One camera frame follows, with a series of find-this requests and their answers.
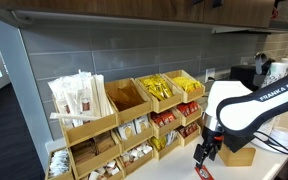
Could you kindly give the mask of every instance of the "white robotic arm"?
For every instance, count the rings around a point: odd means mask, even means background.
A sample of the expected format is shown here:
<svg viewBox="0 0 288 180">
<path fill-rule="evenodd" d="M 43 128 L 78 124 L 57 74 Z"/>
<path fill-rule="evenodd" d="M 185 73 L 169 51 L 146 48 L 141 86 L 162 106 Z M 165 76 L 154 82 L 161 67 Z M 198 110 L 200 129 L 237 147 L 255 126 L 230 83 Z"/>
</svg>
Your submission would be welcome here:
<svg viewBox="0 0 288 180">
<path fill-rule="evenodd" d="M 196 167 L 201 168 L 208 156 L 214 160 L 223 140 L 236 152 L 255 137 L 263 123 L 287 111 L 288 76 L 255 92 L 239 81 L 216 81 L 205 111 L 204 142 L 194 154 Z"/>
</svg>

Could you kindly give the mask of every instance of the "cable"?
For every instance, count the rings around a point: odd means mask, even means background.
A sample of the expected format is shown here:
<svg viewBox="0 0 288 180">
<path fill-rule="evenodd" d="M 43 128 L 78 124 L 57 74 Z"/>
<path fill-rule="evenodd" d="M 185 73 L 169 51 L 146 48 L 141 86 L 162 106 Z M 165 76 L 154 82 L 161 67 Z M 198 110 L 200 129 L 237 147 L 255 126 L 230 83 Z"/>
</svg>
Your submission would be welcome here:
<svg viewBox="0 0 288 180">
<path fill-rule="evenodd" d="M 288 151 L 288 149 L 287 149 L 285 146 L 283 146 L 282 144 L 280 144 L 279 142 L 277 142 L 274 138 L 270 137 L 269 135 L 267 135 L 267 134 L 265 134 L 265 133 L 263 133 L 263 132 L 260 132 L 260 131 L 256 131 L 256 133 L 259 133 L 259 134 L 262 134 L 262 135 L 268 137 L 269 139 L 273 140 L 276 144 L 278 144 L 279 147 L 282 147 L 283 149 L 285 149 L 286 151 Z M 283 154 L 288 155 L 288 153 L 286 153 L 286 152 L 284 152 L 284 151 L 282 151 L 282 150 L 279 150 L 279 149 L 273 147 L 272 145 L 270 145 L 270 144 L 268 144 L 267 142 L 263 141 L 261 138 L 259 138 L 259 137 L 257 137 L 257 136 L 255 136 L 255 138 L 258 139 L 258 140 L 260 140 L 261 142 L 263 142 L 264 144 L 266 144 L 266 145 L 269 146 L 270 148 L 272 148 L 272 149 L 274 149 L 274 150 L 276 150 L 276 151 L 278 151 L 278 152 L 280 152 L 280 153 L 283 153 Z"/>
</svg>

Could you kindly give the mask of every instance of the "cabinet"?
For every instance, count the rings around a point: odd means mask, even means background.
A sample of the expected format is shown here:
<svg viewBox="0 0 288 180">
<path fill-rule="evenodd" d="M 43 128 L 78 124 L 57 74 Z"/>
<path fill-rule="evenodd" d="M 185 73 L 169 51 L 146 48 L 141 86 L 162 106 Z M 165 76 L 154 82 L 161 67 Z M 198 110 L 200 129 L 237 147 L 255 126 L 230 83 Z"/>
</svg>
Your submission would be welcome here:
<svg viewBox="0 0 288 180">
<path fill-rule="evenodd" d="M 214 0 L 205 0 L 204 23 L 244 27 L 268 27 L 274 0 L 225 0 L 213 8 Z"/>
<path fill-rule="evenodd" d="M 0 8 L 201 22 L 204 3 L 193 5 L 191 0 L 0 0 Z"/>
</svg>

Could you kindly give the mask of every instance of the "white countertop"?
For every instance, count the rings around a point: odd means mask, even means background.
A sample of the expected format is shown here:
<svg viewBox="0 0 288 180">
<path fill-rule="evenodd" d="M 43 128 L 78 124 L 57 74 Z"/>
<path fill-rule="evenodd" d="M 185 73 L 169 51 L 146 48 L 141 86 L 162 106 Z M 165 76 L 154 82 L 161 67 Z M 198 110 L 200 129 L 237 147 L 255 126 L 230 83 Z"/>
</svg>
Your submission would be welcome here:
<svg viewBox="0 0 288 180">
<path fill-rule="evenodd" d="M 288 112 L 281 115 L 279 126 L 288 128 Z M 195 180 L 200 179 L 194 170 L 196 161 L 193 159 L 195 147 L 202 143 L 199 136 L 186 147 L 177 147 L 160 161 L 153 159 L 127 176 L 127 180 Z M 274 153 L 255 145 L 256 153 L 252 166 L 226 167 L 219 156 L 215 161 L 205 160 L 204 164 L 217 180 L 254 180 L 272 179 L 288 159 L 287 155 Z"/>
</svg>

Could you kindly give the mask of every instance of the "wooden crate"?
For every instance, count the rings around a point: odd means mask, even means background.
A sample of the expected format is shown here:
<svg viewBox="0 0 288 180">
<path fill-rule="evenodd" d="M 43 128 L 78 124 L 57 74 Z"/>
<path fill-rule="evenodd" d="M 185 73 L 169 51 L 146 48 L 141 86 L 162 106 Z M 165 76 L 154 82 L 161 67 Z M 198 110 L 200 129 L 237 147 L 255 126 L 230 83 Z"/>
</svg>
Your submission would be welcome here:
<svg viewBox="0 0 288 180">
<path fill-rule="evenodd" d="M 256 149 L 253 147 L 244 147 L 233 153 L 223 143 L 218 155 L 226 166 L 251 166 L 255 156 Z"/>
<path fill-rule="evenodd" d="M 167 85 L 170 87 L 173 96 L 159 101 L 155 96 L 153 96 L 145 87 L 144 85 L 141 83 L 142 79 L 147 79 L 150 78 L 151 76 L 144 76 L 144 77 L 140 77 L 140 78 L 136 78 L 135 81 L 136 83 L 141 87 L 141 89 L 148 95 L 148 97 L 150 97 L 153 107 L 152 110 L 156 113 L 160 113 L 163 112 L 167 109 L 170 109 L 178 104 L 180 104 L 182 102 L 182 91 L 180 89 L 178 89 L 174 84 L 172 84 L 169 80 L 167 80 L 164 76 L 161 75 L 162 78 L 164 78 L 164 80 L 166 81 Z"/>
<path fill-rule="evenodd" d="M 200 118 L 202 116 L 203 113 L 203 109 L 202 107 L 199 107 L 197 111 L 195 111 L 194 113 L 188 115 L 188 116 L 184 116 L 178 109 L 176 109 L 177 113 L 179 113 L 182 117 L 182 126 L 187 126 L 189 124 L 191 124 L 193 121 L 196 121 L 198 118 Z"/>
<path fill-rule="evenodd" d="M 124 167 L 126 175 L 133 173 L 138 168 L 140 168 L 141 166 L 146 164 L 148 161 L 153 159 L 153 154 L 154 154 L 153 151 L 150 151 L 149 153 L 145 154 L 144 156 L 142 156 L 138 160 L 134 161 L 132 164 Z"/>
<path fill-rule="evenodd" d="M 196 99 L 202 97 L 205 93 L 205 87 L 203 85 L 202 85 L 201 89 L 196 89 L 193 92 L 187 93 L 173 81 L 173 78 L 176 78 L 179 76 L 183 76 L 183 77 L 187 77 L 187 78 L 192 79 L 192 80 L 196 80 L 195 78 L 193 78 L 191 75 L 189 75 L 187 72 L 185 72 L 183 70 L 167 72 L 167 73 L 164 73 L 163 76 L 165 76 L 165 78 L 168 79 L 174 86 L 176 86 L 178 89 L 180 89 L 180 91 L 183 95 L 182 101 L 184 103 L 189 103 L 193 100 L 196 100 Z"/>
<path fill-rule="evenodd" d="M 134 147 L 136 147 L 138 144 L 143 143 L 144 141 L 148 140 L 153 136 L 153 127 L 149 123 L 149 128 L 145 131 L 141 132 L 140 134 L 137 134 L 130 139 L 126 141 L 122 141 L 122 138 L 118 133 L 116 133 L 118 139 L 120 140 L 120 143 L 122 144 L 122 152 L 128 151 Z"/>
<path fill-rule="evenodd" d="M 85 160 L 81 163 L 75 163 L 74 155 L 71 149 L 70 148 L 68 149 L 70 158 L 73 159 L 73 161 L 71 161 L 72 162 L 71 164 L 76 179 L 85 177 L 92 171 L 105 166 L 108 162 L 117 158 L 122 153 L 122 146 L 118 140 L 118 137 L 113 131 L 111 131 L 111 135 L 115 142 L 115 146 L 95 157 L 92 158 L 86 157 Z"/>
<path fill-rule="evenodd" d="M 180 146 L 185 147 L 190 142 L 192 142 L 194 139 L 196 139 L 201 134 L 201 128 L 200 126 L 197 126 L 197 130 L 194 131 L 192 134 L 190 134 L 187 137 L 183 137 L 180 133 L 178 133 L 178 137 L 180 139 Z"/>
<path fill-rule="evenodd" d="M 167 133 L 169 133 L 170 131 L 178 128 L 181 123 L 182 123 L 182 116 L 178 113 L 178 111 L 176 111 L 175 108 L 171 109 L 172 113 L 175 116 L 175 120 L 164 125 L 163 127 L 159 127 L 152 119 L 151 116 L 149 115 L 149 121 L 152 124 L 153 127 L 153 135 L 156 138 L 160 138 L 162 136 L 165 136 Z"/>
<path fill-rule="evenodd" d="M 119 158 L 115 159 L 115 161 L 116 161 L 117 167 L 120 169 L 120 172 L 114 174 L 113 176 L 111 176 L 107 180 L 123 180 L 126 177 L 124 167 L 123 167 L 122 163 L 120 162 Z M 81 180 L 84 180 L 84 179 L 88 180 L 88 177 L 89 177 L 89 175 L 85 176 Z"/>
<path fill-rule="evenodd" d="M 155 148 L 155 146 L 152 144 L 155 159 L 161 160 L 168 153 L 172 152 L 176 147 L 178 147 L 179 143 L 180 143 L 180 140 L 179 138 L 177 138 L 174 142 L 172 142 L 170 145 L 166 146 L 165 148 L 161 149 L 160 151 L 158 151 Z"/>
<path fill-rule="evenodd" d="M 113 82 L 107 82 L 104 84 L 105 90 L 108 96 L 112 99 L 114 107 L 117 110 L 118 118 L 120 119 L 121 123 L 124 124 L 128 121 L 131 121 L 135 118 L 138 118 L 142 115 L 148 114 L 152 111 L 152 101 L 148 97 L 148 95 L 139 87 L 139 85 L 135 82 L 134 79 L 122 79 Z M 128 94 L 122 92 L 123 88 L 134 88 L 136 91 L 131 91 Z M 119 110 L 117 104 L 114 103 L 116 99 L 126 99 L 130 98 L 133 99 L 135 102 L 133 104 L 137 104 L 131 108 L 125 110 Z"/>
<path fill-rule="evenodd" d="M 50 164 L 51 164 L 51 159 L 53 157 L 53 154 L 56 152 L 56 151 L 59 151 L 59 150 L 63 150 L 63 149 L 66 149 L 66 148 L 60 148 L 60 149 L 56 149 L 54 151 L 51 151 L 50 152 L 50 155 L 49 155 L 49 158 L 48 158 L 48 167 L 46 169 L 46 172 L 45 172 L 45 180 L 74 180 L 74 176 L 73 176 L 73 171 L 72 171 L 72 166 L 70 165 L 69 166 L 69 171 L 59 175 L 59 176 L 55 176 L 55 177 L 49 177 L 49 172 L 50 172 Z"/>
<path fill-rule="evenodd" d="M 117 113 L 72 129 L 68 129 L 62 119 L 59 119 L 59 121 L 67 147 L 74 146 L 120 125 Z"/>
</svg>

